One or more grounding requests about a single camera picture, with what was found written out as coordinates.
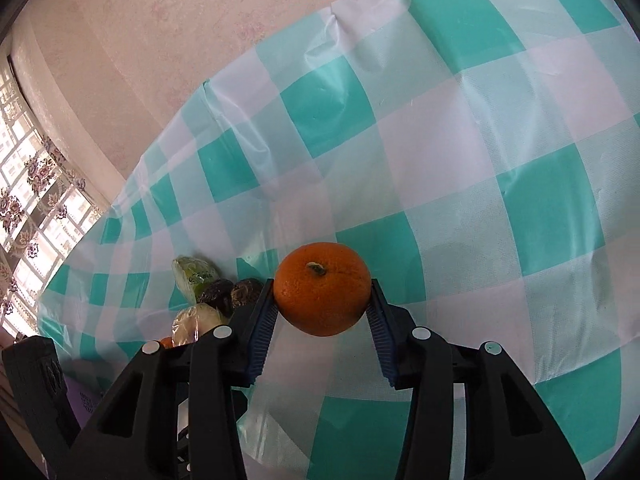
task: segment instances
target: window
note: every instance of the window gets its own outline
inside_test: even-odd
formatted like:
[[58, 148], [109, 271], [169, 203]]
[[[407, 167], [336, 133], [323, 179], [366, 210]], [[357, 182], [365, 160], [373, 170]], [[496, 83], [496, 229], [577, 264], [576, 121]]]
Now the window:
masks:
[[38, 296], [101, 214], [0, 60], [0, 325], [9, 334], [37, 333]]

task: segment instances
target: checkered tablecloth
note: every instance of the checkered tablecloth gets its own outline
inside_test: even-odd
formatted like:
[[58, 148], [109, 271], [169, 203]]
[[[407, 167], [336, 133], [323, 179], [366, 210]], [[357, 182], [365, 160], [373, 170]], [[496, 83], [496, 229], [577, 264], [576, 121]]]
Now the checkered tablecloth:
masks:
[[[183, 308], [173, 257], [267, 277], [341, 242], [418, 323], [502, 343], [593, 478], [640, 412], [639, 124], [640, 44], [612, 0], [339, 0], [196, 90], [40, 330], [104, 389]], [[409, 398], [365, 320], [313, 338], [279, 319], [239, 425], [249, 476], [391, 479]], [[464, 416], [458, 393], [455, 479]]]

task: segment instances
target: lace curtain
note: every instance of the lace curtain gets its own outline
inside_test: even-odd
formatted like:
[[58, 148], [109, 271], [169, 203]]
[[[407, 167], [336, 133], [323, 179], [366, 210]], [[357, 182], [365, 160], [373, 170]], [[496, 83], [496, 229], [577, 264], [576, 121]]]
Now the lace curtain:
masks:
[[102, 211], [0, 60], [0, 326], [37, 332], [35, 301]]

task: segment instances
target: wall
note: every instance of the wall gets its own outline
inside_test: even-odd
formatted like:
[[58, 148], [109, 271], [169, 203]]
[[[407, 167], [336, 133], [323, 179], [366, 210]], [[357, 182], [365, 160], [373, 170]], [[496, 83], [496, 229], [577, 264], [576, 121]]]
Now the wall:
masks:
[[112, 200], [199, 83], [332, 1], [30, 0], [12, 56], [43, 126]]

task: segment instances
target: green vegetable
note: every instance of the green vegetable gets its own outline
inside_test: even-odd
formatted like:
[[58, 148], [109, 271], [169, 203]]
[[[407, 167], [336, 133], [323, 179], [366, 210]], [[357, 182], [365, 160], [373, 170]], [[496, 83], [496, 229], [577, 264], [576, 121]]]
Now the green vegetable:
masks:
[[196, 304], [204, 289], [220, 278], [213, 265], [190, 256], [178, 256], [171, 267], [175, 284], [190, 304]]

